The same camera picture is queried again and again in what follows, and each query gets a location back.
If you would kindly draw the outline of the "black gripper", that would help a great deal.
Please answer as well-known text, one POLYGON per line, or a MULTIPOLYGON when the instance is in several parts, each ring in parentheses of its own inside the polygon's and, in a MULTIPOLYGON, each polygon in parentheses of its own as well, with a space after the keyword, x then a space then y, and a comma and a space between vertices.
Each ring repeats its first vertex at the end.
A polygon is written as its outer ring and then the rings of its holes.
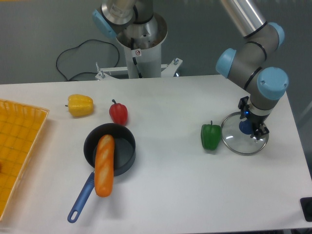
POLYGON ((257 140, 263 139, 270 132, 267 126, 264 124, 264 121, 269 116, 269 114, 259 116, 252 113, 249 110, 248 100, 248 96, 242 97, 238 103, 238 108, 240 110, 239 118, 246 119, 244 121, 240 121, 240 131, 242 133, 253 133, 257 140))

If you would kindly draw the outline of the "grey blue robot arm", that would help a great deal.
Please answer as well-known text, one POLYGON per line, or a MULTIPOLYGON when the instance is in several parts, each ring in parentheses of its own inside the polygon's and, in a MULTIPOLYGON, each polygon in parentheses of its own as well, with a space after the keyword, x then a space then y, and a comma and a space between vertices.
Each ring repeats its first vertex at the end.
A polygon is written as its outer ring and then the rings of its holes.
MULTIPOLYGON (((216 71, 248 92, 238 104, 241 132, 262 139, 269 130, 264 122, 284 95, 289 78, 279 68, 263 68, 268 56, 283 43, 282 27, 267 22, 251 0, 224 0, 245 44, 227 49, 216 63, 216 71)), ((153 10, 151 0, 105 0, 92 13, 99 31, 116 38, 123 46, 129 78, 158 78, 170 75, 161 67, 161 45, 168 30, 164 19, 153 10)))

